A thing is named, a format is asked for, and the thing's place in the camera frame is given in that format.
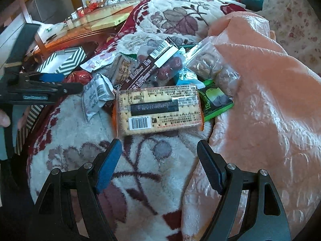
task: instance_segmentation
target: human hand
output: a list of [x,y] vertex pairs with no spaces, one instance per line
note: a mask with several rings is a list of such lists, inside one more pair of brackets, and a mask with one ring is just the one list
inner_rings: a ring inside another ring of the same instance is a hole
[[0,127],[8,127],[10,125],[10,119],[8,115],[0,109]]
[[[27,107],[25,112],[23,113],[23,116],[18,121],[18,129],[21,130],[27,123],[27,117],[30,112],[30,107]],[[8,117],[8,115],[0,109],[0,127],[8,127],[11,124],[11,121]]]

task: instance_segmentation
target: yellow board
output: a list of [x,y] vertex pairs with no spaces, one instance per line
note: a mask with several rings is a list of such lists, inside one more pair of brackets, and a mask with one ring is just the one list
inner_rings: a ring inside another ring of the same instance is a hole
[[129,13],[123,13],[123,14],[117,14],[117,15],[111,15],[106,17],[105,19],[102,19],[101,21],[97,22],[91,27],[92,31],[97,31],[101,29],[105,29],[108,27],[113,27],[121,22],[125,21],[129,16]]

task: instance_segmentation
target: cracker package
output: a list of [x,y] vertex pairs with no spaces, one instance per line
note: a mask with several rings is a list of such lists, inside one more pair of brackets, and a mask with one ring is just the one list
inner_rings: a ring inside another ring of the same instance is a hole
[[134,135],[203,125],[195,85],[116,92],[117,133]]

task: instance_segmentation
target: pink fleece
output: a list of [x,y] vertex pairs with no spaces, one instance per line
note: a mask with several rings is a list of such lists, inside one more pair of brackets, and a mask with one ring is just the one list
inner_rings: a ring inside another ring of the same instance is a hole
[[[241,75],[235,105],[215,119],[209,143],[227,163],[269,172],[294,238],[321,197],[321,79],[270,39],[268,21],[256,14],[228,14],[208,35]],[[240,229],[246,195],[232,235]],[[219,199],[199,163],[183,198],[184,240],[200,239]]]

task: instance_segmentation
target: stuffed toy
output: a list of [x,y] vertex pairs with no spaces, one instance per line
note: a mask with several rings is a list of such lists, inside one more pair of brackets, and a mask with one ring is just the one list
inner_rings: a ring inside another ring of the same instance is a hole
[[104,7],[106,5],[107,0],[99,0],[98,7]]
[[95,9],[98,8],[98,0],[90,0],[89,5],[88,5],[90,11],[94,11]]

